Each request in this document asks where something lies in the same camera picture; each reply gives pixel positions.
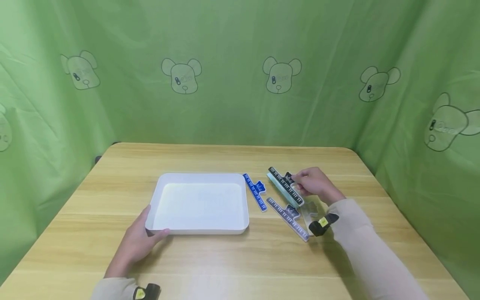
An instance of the hand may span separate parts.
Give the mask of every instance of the hand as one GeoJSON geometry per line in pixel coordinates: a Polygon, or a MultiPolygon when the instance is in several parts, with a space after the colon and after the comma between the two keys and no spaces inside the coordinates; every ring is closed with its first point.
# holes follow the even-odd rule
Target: hand
{"type": "Polygon", "coordinates": [[[328,206],[345,199],[342,192],[318,167],[307,168],[292,175],[298,189],[304,196],[317,195],[328,206]]]}
{"type": "Polygon", "coordinates": [[[170,229],[164,229],[149,237],[145,229],[150,205],[147,206],[137,219],[128,227],[120,246],[108,266],[105,278],[127,277],[132,265],[144,259],[163,238],[170,229]]]}

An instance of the sleeve cuff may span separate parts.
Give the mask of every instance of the sleeve cuff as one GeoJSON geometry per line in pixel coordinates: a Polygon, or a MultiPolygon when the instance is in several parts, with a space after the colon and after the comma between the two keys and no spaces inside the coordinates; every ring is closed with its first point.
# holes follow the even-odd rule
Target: sleeve cuff
{"type": "Polygon", "coordinates": [[[95,286],[91,300],[131,300],[137,287],[133,278],[105,278],[95,286]]]}
{"type": "Polygon", "coordinates": [[[331,225],[335,235],[347,234],[363,226],[372,227],[367,215],[353,199],[343,199],[333,203],[328,213],[338,215],[338,221],[331,225]]]}

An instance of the white plastic tray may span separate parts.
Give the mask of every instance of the white plastic tray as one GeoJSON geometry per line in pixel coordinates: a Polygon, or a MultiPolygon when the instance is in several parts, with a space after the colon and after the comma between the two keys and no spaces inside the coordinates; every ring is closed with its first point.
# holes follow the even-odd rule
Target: white plastic tray
{"type": "Polygon", "coordinates": [[[240,174],[164,174],[150,204],[145,227],[171,234],[241,234],[250,221],[240,174]]]}

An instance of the bear ear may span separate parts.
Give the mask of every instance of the bear ear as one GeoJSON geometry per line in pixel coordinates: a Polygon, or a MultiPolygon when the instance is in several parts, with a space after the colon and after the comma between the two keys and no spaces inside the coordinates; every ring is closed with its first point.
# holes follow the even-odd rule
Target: bear ear
{"type": "Polygon", "coordinates": [[[398,80],[400,80],[400,70],[398,68],[391,68],[390,71],[388,71],[388,82],[387,84],[394,84],[398,80]]]}
{"type": "Polygon", "coordinates": [[[474,135],[480,133],[480,109],[465,114],[468,118],[468,126],[460,134],[474,135]]]}
{"type": "Polygon", "coordinates": [[[68,70],[68,65],[67,65],[68,58],[65,55],[61,54],[60,60],[61,60],[61,65],[63,67],[63,70],[65,71],[65,74],[70,74],[70,70],[68,70]]]}
{"type": "Polygon", "coordinates": [[[97,68],[98,65],[96,64],[96,59],[92,53],[83,50],[82,52],[80,52],[80,57],[86,59],[87,62],[89,62],[92,65],[92,69],[97,68]]]}
{"type": "Polygon", "coordinates": [[[265,74],[270,74],[270,69],[276,65],[276,60],[273,57],[268,57],[264,61],[264,73],[265,74]]]}
{"type": "Polygon", "coordinates": [[[441,106],[450,105],[450,95],[447,93],[442,93],[438,96],[437,102],[433,105],[433,113],[437,111],[441,106]]]}
{"type": "Polygon", "coordinates": [[[191,66],[195,76],[202,74],[202,65],[196,59],[191,59],[187,62],[187,65],[191,66]]]}
{"type": "Polygon", "coordinates": [[[292,76],[298,75],[301,71],[301,62],[298,59],[293,59],[288,63],[292,67],[293,73],[292,76]]]}
{"type": "Polygon", "coordinates": [[[372,76],[374,76],[375,74],[378,73],[378,70],[377,68],[375,67],[368,67],[367,69],[365,69],[365,71],[363,71],[363,73],[361,74],[360,76],[360,80],[365,84],[367,83],[368,79],[372,76]]]}
{"type": "Polygon", "coordinates": [[[164,59],[162,61],[162,72],[163,72],[163,74],[165,74],[167,76],[171,76],[172,75],[172,68],[173,68],[174,65],[175,65],[175,63],[173,62],[173,60],[164,59]]]}

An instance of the green backdrop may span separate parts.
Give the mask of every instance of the green backdrop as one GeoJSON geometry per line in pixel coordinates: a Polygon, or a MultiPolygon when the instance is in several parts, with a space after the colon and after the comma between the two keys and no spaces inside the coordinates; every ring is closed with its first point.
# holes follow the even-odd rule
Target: green backdrop
{"type": "Polygon", "coordinates": [[[354,149],[480,297],[480,2],[3,0],[0,282],[114,141],[354,149]]]}

